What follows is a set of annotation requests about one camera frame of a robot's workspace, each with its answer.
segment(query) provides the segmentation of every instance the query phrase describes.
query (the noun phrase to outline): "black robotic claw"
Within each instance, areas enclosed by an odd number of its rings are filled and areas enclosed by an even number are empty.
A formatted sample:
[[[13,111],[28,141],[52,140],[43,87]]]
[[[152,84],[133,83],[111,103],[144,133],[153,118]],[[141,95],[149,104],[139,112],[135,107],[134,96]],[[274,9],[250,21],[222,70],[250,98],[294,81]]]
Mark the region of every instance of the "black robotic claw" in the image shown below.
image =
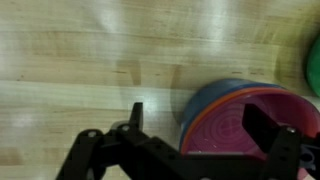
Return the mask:
[[[57,180],[99,180],[113,165],[120,165],[134,180],[293,180],[299,164],[320,177],[318,136],[313,139],[295,128],[278,126],[255,105],[246,105],[243,127],[268,154],[266,161],[249,155],[181,155],[142,132],[142,113],[142,103],[135,103],[130,120],[108,133],[81,132]]]

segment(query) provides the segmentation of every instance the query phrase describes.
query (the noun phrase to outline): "pink bowl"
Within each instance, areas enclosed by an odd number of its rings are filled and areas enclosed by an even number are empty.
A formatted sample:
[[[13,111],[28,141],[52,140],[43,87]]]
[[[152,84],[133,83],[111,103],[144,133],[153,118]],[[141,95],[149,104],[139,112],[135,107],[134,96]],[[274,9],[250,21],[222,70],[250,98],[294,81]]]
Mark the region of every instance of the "pink bowl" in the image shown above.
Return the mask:
[[[290,92],[248,92],[221,103],[188,129],[182,153],[242,153],[264,159],[264,154],[242,128],[245,104],[255,104],[278,124],[288,124],[309,136],[320,129],[318,110],[305,99]]]

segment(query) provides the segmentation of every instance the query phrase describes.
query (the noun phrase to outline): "stacked bowl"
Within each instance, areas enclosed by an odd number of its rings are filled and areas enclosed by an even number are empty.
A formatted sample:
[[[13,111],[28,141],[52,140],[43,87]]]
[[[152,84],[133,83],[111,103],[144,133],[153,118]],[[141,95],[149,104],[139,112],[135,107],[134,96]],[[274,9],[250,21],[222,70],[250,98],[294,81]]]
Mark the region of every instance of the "stacked bowl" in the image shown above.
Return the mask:
[[[315,137],[320,129],[320,113],[302,97],[274,84],[223,79],[202,88],[185,107],[180,152],[241,153],[265,159],[242,127],[245,104],[255,104],[278,124],[306,135]]]

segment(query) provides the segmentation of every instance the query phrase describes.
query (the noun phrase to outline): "blue bowl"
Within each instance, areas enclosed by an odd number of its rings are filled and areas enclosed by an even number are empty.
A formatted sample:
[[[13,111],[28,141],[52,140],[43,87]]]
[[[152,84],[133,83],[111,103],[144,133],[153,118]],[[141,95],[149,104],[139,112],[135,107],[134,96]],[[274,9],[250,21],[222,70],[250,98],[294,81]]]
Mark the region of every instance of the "blue bowl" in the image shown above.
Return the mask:
[[[282,88],[275,84],[259,83],[248,81],[244,79],[223,79],[215,81],[204,88],[200,89],[188,102],[187,106],[184,109],[182,119],[181,119],[181,128],[182,134],[180,138],[179,148],[181,149],[183,139],[187,133],[188,128],[192,124],[193,120],[212,102],[218,100],[219,98],[241,90],[251,87],[275,87]]]

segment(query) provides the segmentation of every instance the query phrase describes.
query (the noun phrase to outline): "green object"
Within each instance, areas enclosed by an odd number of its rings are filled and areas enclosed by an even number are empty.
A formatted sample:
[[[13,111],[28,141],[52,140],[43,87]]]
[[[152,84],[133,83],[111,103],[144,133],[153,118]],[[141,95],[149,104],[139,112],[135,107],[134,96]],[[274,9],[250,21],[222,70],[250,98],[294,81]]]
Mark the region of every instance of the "green object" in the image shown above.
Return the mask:
[[[320,37],[312,47],[309,55],[307,78],[311,88],[320,96]]]

